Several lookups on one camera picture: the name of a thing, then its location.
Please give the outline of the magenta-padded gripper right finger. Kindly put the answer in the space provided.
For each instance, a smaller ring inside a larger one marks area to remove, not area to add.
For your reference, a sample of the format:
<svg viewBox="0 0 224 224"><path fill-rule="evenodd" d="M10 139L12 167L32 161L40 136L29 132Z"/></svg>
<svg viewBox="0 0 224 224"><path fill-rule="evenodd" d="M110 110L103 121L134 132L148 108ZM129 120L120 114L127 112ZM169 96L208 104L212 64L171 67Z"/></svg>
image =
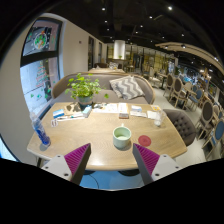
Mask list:
<svg viewBox="0 0 224 224"><path fill-rule="evenodd" d="M133 155L145 185L181 170L167 154L158 155L136 143L133 144Z"/></svg>

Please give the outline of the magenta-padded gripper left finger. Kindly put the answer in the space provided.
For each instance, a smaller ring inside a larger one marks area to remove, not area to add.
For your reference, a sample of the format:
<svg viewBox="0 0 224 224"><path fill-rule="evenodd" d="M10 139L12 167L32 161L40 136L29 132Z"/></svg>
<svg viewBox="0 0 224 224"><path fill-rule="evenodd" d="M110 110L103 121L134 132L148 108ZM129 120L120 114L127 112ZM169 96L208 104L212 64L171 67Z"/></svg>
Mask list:
<svg viewBox="0 0 224 224"><path fill-rule="evenodd" d="M79 185L91 155L91 144L85 144L66 155L56 155L42 169Z"/></svg>

